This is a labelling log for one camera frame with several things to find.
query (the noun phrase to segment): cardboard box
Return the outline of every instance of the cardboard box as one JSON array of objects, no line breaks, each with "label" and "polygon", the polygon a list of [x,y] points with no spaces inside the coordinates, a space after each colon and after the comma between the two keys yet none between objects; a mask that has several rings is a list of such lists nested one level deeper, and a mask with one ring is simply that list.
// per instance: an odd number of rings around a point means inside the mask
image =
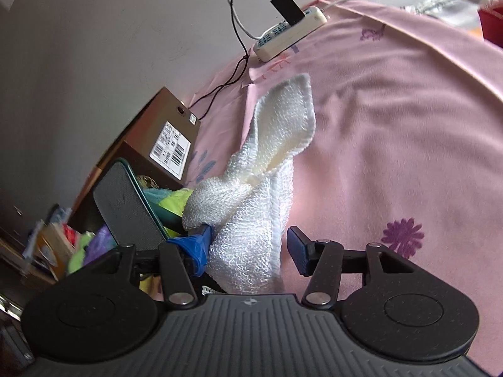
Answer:
[{"label": "cardboard box", "polygon": [[178,190],[187,177],[201,122],[169,90],[161,89],[122,131],[87,178],[69,225],[83,233],[97,231],[103,219],[92,190],[115,159],[126,159],[136,175],[152,178],[162,189]]},{"label": "cardboard box", "polygon": [[75,248],[66,239],[60,224],[48,224],[37,236],[35,253],[44,258],[54,279],[61,281]]}]

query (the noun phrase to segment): green cloth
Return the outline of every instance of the green cloth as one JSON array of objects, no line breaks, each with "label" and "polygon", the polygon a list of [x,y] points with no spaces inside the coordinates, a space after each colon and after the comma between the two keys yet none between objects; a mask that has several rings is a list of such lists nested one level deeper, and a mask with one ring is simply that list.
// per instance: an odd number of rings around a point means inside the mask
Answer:
[{"label": "green cloth", "polygon": [[[192,194],[190,188],[182,188],[177,191],[173,191],[170,195],[168,195],[165,199],[159,202],[159,205],[177,216],[182,216],[185,208],[185,204],[187,204],[187,200]],[[166,228],[166,232],[168,233],[169,238],[179,237],[180,234]]]},{"label": "green cloth", "polygon": [[66,268],[66,273],[68,275],[82,268],[82,263],[84,262],[84,258],[86,256],[86,251],[84,250],[84,247],[88,246],[89,243],[91,242],[91,239],[93,238],[94,234],[89,231],[83,233],[80,236],[79,249],[72,255]]}]

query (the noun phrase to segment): barcode label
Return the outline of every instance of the barcode label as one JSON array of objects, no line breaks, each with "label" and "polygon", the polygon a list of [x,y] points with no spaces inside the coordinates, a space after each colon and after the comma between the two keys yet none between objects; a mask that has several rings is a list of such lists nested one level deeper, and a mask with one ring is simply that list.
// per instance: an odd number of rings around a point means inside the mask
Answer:
[{"label": "barcode label", "polygon": [[159,146],[157,143],[154,146],[154,150],[152,152],[157,156],[160,157],[160,154],[163,152],[163,147]]},{"label": "barcode label", "polygon": [[175,163],[177,166],[180,166],[180,163],[182,163],[182,159],[184,158],[184,150],[183,147],[180,146],[177,143],[177,147],[174,148],[174,153],[173,157],[171,157],[171,160],[173,163]]},{"label": "barcode label", "polygon": [[166,122],[150,152],[150,158],[181,180],[189,150],[190,142],[171,123]]}]

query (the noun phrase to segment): red container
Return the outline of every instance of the red container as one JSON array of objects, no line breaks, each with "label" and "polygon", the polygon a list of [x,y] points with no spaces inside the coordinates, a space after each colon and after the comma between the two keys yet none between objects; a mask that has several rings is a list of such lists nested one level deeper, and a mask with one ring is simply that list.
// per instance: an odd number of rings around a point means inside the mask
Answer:
[{"label": "red container", "polygon": [[480,8],[478,11],[484,39],[503,48],[503,1]]}]

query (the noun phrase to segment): power strip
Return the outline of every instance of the power strip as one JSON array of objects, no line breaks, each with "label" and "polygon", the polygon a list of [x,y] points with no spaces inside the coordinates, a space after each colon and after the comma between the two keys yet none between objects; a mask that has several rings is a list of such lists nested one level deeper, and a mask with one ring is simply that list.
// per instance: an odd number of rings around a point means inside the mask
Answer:
[{"label": "power strip", "polygon": [[326,23],[326,17],[318,7],[309,7],[304,14],[302,21],[293,27],[283,21],[263,33],[253,46],[253,51],[262,62],[270,61]]}]

